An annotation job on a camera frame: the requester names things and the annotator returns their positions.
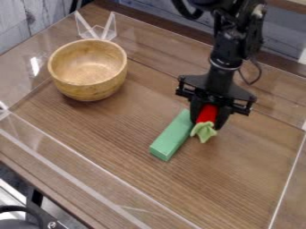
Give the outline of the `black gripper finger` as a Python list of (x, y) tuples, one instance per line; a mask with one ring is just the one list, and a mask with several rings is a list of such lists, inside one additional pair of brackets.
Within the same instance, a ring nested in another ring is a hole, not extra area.
[(193, 123), (196, 123), (198, 120), (198, 116), (204, 106), (204, 101), (198, 97), (193, 97), (190, 102), (190, 120)]
[(217, 121), (216, 121), (216, 129), (220, 130), (222, 126), (226, 124), (230, 115), (233, 114), (233, 108), (230, 106), (224, 106), (220, 108)]

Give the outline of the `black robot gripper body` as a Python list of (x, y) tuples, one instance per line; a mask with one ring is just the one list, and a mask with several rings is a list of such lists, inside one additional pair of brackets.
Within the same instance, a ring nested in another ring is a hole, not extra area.
[(181, 75), (175, 93), (192, 102), (198, 97), (205, 105), (230, 106), (233, 113), (249, 115), (257, 97), (233, 81), (234, 70), (212, 66), (202, 75)]

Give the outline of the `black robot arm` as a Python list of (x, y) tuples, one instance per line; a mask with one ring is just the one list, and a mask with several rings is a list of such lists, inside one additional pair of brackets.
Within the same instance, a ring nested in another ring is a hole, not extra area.
[(202, 75), (178, 77), (175, 93), (190, 102), (190, 120), (205, 122), (212, 111), (218, 130), (234, 114), (249, 115), (257, 96), (234, 82), (244, 61), (253, 60), (264, 45), (262, 28), (266, 0), (171, 0), (182, 16), (192, 21), (205, 12), (214, 18), (214, 47), (210, 70)]

